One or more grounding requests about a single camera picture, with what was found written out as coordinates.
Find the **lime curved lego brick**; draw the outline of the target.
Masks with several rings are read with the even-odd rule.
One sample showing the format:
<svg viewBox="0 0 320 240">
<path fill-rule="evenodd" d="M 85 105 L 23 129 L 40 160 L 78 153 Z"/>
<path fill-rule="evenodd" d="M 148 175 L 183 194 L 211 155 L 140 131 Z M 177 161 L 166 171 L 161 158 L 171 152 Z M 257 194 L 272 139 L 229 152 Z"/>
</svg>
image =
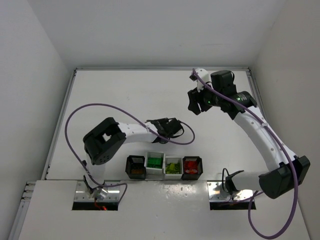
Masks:
<svg viewBox="0 0 320 240">
<path fill-rule="evenodd" d="M 178 164 L 171 163 L 167 166 L 166 171 L 170 174 L 174 174 L 174 169 L 180 168 Z"/>
</svg>

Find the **long green lego brick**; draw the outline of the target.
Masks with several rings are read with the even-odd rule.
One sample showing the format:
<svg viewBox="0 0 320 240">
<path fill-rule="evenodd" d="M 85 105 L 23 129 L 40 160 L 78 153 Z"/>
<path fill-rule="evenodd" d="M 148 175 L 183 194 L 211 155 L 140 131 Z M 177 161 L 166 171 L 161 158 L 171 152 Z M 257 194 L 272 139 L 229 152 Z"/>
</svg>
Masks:
<svg viewBox="0 0 320 240">
<path fill-rule="evenodd" d="M 149 157 L 147 160 L 147 166 L 149 168 L 155 168 L 156 166 L 160 166 L 162 164 L 162 159 L 158 157 Z"/>
</svg>

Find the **tan lego plate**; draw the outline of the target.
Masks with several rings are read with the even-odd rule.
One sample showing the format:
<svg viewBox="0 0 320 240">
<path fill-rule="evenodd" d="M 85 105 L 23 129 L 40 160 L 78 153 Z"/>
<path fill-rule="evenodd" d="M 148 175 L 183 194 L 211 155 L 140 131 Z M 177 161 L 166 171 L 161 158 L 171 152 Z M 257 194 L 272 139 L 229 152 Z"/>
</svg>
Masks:
<svg viewBox="0 0 320 240">
<path fill-rule="evenodd" d="M 144 173 L 143 169 L 132 169 L 131 174 L 133 175 L 142 175 Z"/>
</svg>

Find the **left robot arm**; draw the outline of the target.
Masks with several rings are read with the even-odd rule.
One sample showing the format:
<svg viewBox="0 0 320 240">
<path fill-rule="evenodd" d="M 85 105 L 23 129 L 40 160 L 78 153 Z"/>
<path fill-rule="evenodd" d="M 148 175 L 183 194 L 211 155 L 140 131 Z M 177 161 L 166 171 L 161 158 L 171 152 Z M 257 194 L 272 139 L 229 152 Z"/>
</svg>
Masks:
<svg viewBox="0 0 320 240">
<path fill-rule="evenodd" d="M 140 142 L 166 144 L 183 132 L 182 124 L 176 118 L 147 120 L 143 125 L 106 118 L 83 137 L 88 169 L 83 178 L 87 188 L 93 191 L 105 183 L 105 168 L 99 166 L 110 161 L 122 145 Z"/>
</svg>

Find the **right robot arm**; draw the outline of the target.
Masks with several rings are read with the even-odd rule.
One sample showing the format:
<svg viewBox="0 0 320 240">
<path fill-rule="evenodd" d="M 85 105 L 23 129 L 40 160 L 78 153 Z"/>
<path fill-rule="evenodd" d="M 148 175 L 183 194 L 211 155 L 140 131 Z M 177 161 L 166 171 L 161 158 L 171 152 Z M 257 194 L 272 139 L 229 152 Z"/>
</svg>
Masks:
<svg viewBox="0 0 320 240">
<path fill-rule="evenodd" d="M 199 115 L 211 107 L 219 107 L 251 139 L 268 169 L 266 173 L 239 170 L 228 175 L 223 184 L 227 193 L 261 191 L 276 199 L 303 183 L 310 160 L 295 154 L 279 139 L 252 95 L 247 91 L 237 91 L 232 71 L 208 73 L 203 68 L 196 68 L 189 78 L 197 86 L 187 93 L 188 110 Z"/>
</svg>

